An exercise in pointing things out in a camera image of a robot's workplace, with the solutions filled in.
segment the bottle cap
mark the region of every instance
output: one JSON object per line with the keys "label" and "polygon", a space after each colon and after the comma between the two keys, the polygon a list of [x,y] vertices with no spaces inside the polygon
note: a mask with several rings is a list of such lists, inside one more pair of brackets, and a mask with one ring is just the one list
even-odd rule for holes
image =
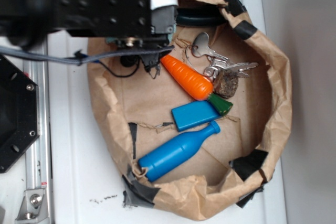
{"label": "bottle cap", "polygon": [[215,129],[215,133],[221,132],[221,128],[215,121],[211,121],[209,125],[211,125]]}

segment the cable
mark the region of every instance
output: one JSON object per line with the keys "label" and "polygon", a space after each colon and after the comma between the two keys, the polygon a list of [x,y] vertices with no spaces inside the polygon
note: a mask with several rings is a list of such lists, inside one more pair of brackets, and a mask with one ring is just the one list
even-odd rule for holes
{"label": "cable", "polygon": [[138,58],[138,61],[136,63],[136,68],[134,69],[133,72],[131,72],[130,74],[127,74],[125,76],[121,76],[119,74],[114,73],[108,66],[106,66],[103,62],[99,61],[99,64],[101,64],[111,75],[113,75],[114,77],[118,77],[118,78],[127,78],[127,77],[131,77],[132,75],[134,75],[137,70],[139,69],[140,66],[140,59]]}
{"label": "cable", "polygon": [[21,50],[16,50],[16,49],[0,46],[0,54],[13,56],[16,58],[26,59],[26,60],[52,61],[56,63],[81,65],[81,64],[91,63],[91,62],[99,61],[101,59],[110,58],[110,57],[132,56],[132,55],[151,55],[151,54],[161,54],[164,52],[167,52],[168,54],[173,49],[174,49],[174,46],[156,48],[156,49],[141,49],[141,48],[121,49],[121,50],[113,51],[113,52],[104,52],[102,54],[93,55],[91,57],[86,57],[86,58],[75,58],[75,57],[58,58],[54,56],[34,54],[31,52],[25,52]]}

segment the blue rectangular block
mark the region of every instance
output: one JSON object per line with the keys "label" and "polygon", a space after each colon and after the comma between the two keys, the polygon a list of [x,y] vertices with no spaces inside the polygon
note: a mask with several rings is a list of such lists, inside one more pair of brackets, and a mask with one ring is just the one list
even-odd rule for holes
{"label": "blue rectangular block", "polygon": [[207,101],[195,101],[172,109],[178,131],[208,123],[221,117]]}

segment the black cable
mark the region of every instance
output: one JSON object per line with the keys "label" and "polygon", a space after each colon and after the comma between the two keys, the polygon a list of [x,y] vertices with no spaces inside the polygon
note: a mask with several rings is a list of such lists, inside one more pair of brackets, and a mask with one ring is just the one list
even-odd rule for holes
{"label": "black cable", "polygon": [[121,76],[121,75],[119,75],[119,74],[116,74],[116,73],[114,73],[108,66],[106,66],[103,62],[101,62],[101,61],[99,61],[98,62],[99,64],[101,64],[111,75],[113,75],[114,77],[118,77],[118,78],[127,78],[127,77],[131,77],[132,75],[134,75],[136,72],[137,72],[137,70],[139,69],[139,66],[140,66],[140,59],[139,59],[139,57],[138,57],[138,61],[137,61],[137,63],[136,63],[136,68],[134,69],[134,71],[133,72],[131,72],[130,74],[127,74],[127,75],[125,75],[125,76]]}

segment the blue bottle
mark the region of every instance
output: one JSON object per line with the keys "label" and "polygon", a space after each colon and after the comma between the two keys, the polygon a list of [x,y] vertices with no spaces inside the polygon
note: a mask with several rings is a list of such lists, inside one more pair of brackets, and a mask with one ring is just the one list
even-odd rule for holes
{"label": "blue bottle", "polygon": [[184,132],[170,139],[143,156],[138,163],[148,169],[146,177],[153,182],[194,156],[209,136],[220,131],[218,124],[212,121],[200,131]]}

